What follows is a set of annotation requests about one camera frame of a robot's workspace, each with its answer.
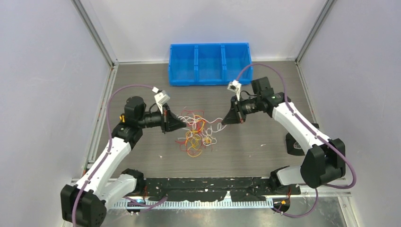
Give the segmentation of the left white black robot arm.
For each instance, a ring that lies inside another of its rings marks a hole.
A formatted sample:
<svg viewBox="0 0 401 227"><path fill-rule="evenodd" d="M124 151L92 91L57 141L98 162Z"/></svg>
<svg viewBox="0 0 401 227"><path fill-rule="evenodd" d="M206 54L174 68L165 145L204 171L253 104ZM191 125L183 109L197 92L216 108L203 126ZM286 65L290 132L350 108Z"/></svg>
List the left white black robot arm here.
<svg viewBox="0 0 401 227"><path fill-rule="evenodd" d="M111 132L105 149L92 167L74 184L61 190L62 218L76 226L99 227L108 210L127 194L141 195L145 190L142 172L124 170L108 183L118 165L137 145L143 129L160 127L163 133L186 127L163 98L158 101L158 111L146 111L142 97L127 99L120 122Z"/></svg>

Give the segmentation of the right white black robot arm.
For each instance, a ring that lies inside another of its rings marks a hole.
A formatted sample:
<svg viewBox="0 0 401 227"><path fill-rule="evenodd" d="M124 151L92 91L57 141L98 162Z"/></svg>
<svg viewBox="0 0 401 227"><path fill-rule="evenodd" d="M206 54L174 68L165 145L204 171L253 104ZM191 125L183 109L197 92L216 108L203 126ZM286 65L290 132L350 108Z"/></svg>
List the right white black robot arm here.
<svg viewBox="0 0 401 227"><path fill-rule="evenodd" d="M310 123L285 93L275 93L267 77L251 81L254 95L241 98L241 84L229 82L227 89L235 92L223 125L244 123L248 114L267 113L280 123L299 144L305 156L300 166L285 166L271 172L270 189L282 194L291 184L306 184L318 188L342 178L346 173L345 145L332 140Z"/></svg>

